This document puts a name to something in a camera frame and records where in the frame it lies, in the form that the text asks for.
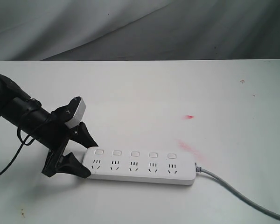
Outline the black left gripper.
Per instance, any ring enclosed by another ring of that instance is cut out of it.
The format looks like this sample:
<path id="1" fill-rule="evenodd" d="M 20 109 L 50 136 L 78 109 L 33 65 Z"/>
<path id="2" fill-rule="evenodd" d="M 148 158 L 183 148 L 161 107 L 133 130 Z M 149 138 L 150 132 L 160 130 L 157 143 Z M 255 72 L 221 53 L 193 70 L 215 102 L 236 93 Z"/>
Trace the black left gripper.
<path id="1" fill-rule="evenodd" d="M 98 146 L 84 122 L 80 122 L 79 125 L 69 129 L 50 114 L 33 133 L 33 137 L 49 149 L 42 174 L 52 177 L 57 173 L 63 173 L 84 179 L 91 175 L 91 171 L 73 153 L 63 155 L 70 140 L 85 148 Z"/>

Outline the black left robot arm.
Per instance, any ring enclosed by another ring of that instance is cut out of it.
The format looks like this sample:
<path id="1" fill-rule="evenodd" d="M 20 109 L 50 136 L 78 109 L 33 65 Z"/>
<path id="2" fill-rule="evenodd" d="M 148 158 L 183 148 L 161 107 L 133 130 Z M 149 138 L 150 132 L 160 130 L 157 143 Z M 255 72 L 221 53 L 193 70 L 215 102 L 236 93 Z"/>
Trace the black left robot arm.
<path id="1" fill-rule="evenodd" d="M 81 178 L 91 176 L 91 171 L 73 153 L 63 154 L 70 140 L 85 148 L 97 146 L 82 122 L 85 110 L 83 99 L 75 97 L 67 105 L 48 112 L 40 101 L 0 74 L 0 117 L 17 127 L 22 147 L 30 146 L 36 140 L 49 150 L 42 170 L 47 177 L 57 173 Z"/>

